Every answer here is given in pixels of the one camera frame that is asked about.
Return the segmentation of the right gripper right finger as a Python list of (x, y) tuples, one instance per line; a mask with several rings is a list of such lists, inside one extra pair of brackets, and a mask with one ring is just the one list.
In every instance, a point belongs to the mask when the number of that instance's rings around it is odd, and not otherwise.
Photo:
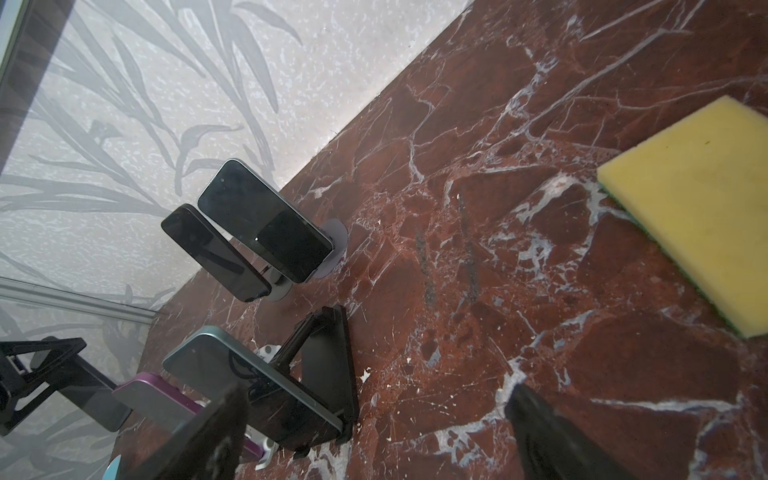
[(632, 479), (634, 475), (533, 389), (518, 384), (504, 408), (526, 479)]

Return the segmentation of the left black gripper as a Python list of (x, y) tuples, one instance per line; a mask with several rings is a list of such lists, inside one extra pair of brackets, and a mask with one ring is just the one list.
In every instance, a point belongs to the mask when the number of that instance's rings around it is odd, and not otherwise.
[[(86, 347), (82, 338), (4, 341), (1, 343), (1, 436), (11, 433), (54, 392), (76, 378), (74, 360)], [(21, 356), (46, 353), (38, 367)]]

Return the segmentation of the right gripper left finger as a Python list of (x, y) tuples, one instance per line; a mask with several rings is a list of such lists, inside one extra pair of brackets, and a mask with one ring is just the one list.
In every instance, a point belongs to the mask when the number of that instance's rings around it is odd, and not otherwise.
[(247, 409), (244, 388), (229, 388), (123, 477), (233, 479), (243, 452)]

